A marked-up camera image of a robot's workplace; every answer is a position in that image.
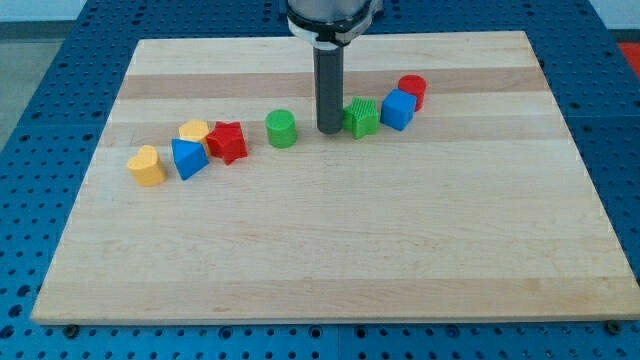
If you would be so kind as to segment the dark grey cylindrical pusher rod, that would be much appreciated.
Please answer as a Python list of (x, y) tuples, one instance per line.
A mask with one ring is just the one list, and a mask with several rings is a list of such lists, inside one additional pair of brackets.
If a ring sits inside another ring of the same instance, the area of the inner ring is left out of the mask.
[(341, 131), (343, 122), (344, 52), (314, 50), (316, 124), (320, 132), (332, 135)]

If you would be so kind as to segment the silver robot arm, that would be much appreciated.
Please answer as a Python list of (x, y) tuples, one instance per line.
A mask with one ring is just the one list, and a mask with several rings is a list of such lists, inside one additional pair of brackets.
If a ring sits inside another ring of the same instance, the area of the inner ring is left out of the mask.
[(343, 128), (344, 49), (363, 34), (383, 0), (287, 0), (291, 33), (313, 48), (316, 127), (327, 135)]

